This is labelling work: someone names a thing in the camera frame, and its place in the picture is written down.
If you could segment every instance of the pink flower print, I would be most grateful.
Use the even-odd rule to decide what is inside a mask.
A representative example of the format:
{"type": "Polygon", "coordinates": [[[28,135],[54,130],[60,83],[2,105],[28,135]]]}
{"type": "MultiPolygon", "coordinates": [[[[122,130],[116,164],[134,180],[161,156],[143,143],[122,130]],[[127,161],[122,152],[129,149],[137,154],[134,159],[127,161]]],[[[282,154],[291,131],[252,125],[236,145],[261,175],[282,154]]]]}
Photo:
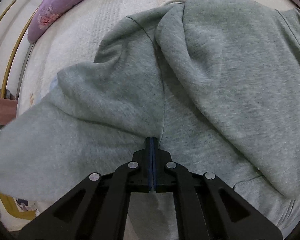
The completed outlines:
{"type": "Polygon", "coordinates": [[[43,14],[38,15],[38,23],[40,29],[48,29],[60,16],[60,13],[53,13],[52,6],[50,5],[43,14]]]}

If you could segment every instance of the purple pillow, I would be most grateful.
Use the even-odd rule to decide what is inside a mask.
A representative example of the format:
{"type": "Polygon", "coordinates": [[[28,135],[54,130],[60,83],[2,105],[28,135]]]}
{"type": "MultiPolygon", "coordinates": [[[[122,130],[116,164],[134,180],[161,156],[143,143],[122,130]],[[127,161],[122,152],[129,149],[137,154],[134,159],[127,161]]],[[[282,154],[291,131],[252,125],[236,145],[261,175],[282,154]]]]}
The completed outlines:
{"type": "Polygon", "coordinates": [[[36,42],[61,15],[82,0],[43,0],[28,28],[28,41],[36,42]]]}

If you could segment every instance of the yellow fabric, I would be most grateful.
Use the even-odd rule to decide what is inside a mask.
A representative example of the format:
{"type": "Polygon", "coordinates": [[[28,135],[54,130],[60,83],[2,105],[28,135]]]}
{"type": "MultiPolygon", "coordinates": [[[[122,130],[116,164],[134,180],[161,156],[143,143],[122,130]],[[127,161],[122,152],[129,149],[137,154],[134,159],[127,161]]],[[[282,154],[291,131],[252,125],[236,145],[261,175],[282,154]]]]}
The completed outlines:
{"type": "Polygon", "coordinates": [[[27,220],[33,220],[35,218],[35,211],[20,212],[12,197],[0,193],[0,199],[7,212],[13,217],[27,219],[27,220]]]}

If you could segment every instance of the seam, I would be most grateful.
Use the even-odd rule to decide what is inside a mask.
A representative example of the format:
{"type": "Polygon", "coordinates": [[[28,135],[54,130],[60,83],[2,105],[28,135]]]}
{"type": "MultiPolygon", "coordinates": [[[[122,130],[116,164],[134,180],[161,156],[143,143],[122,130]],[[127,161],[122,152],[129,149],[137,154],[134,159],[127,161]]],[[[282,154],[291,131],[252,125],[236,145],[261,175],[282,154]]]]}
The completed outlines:
{"type": "Polygon", "coordinates": [[[235,186],[236,186],[237,184],[239,184],[239,183],[252,181],[252,180],[257,179],[257,178],[260,178],[260,177],[264,177],[264,176],[263,176],[263,175],[259,175],[259,176],[256,176],[256,177],[252,178],[252,179],[247,179],[247,180],[241,180],[241,181],[238,181],[238,182],[236,182],[236,184],[234,184],[234,186],[232,187],[232,189],[234,190],[235,186]]]}
{"type": "Polygon", "coordinates": [[[164,124],[165,124],[165,115],[166,115],[166,113],[165,113],[166,112],[166,94],[165,94],[164,83],[163,83],[163,78],[162,78],[162,69],[161,69],[161,66],[159,63],[158,51],[154,44],[154,41],[150,38],[150,36],[148,35],[148,33],[146,32],[144,27],[140,23],[138,23],[135,19],[133,19],[131,16],[126,16],[126,17],[129,18],[130,20],[134,21],[141,28],[141,30],[143,30],[145,32],[145,34],[148,36],[149,40],[152,43],[152,46],[154,49],[154,55],[157,60],[158,67],[160,69],[160,77],[161,77],[162,92],[163,92],[163,124],[162,124],[162,132],[161,132],[161,136],[160,136],[160,140],[159,140],[159,144],[158,144],[158,148],[160,148],[160,143],[161,143],[161,140],[163,138],[163,133],[164,133],[164,124]]]}
{"type": "Polygon", "coordinates": [[[296,41],[297,41],[297,43],[298,43],[298,45],[299,45],[299,47],[300,47],[300,43],[299,43],[297,37],[294,35],[292,29],[290,28],[290,26],[289,26],[288,22],[286,21],[286,19],[284,18],[284,16],[283,16],[283,15],[281,14],[281,12],[279,12],[278,10],[275,10],[275,11],[282,17],[282,19],[283,19],[284,22],[286,23],[287,27],[289,28],[290,32],[292,33],[293,37],[296,39],[296,41]]]}

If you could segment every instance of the gray sweatshirt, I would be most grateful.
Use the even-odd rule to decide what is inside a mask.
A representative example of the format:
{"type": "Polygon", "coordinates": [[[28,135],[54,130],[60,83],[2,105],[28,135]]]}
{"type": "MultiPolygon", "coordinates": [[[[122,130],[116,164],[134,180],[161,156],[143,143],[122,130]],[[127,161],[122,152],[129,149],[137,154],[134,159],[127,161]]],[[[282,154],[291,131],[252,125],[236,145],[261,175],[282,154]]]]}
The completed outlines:
{"type": "MultiPolygon", "coordinates": [[[[186,0],[124,18],[94,62],[60,71],[0,131],[0,192],[56,201],[130,161],[147,136],[282,232],[300,219],[300,11],[186,0]]],[[[132,195],[139,239],[177,239],[173,213],[170,194],[132,195]]]]}

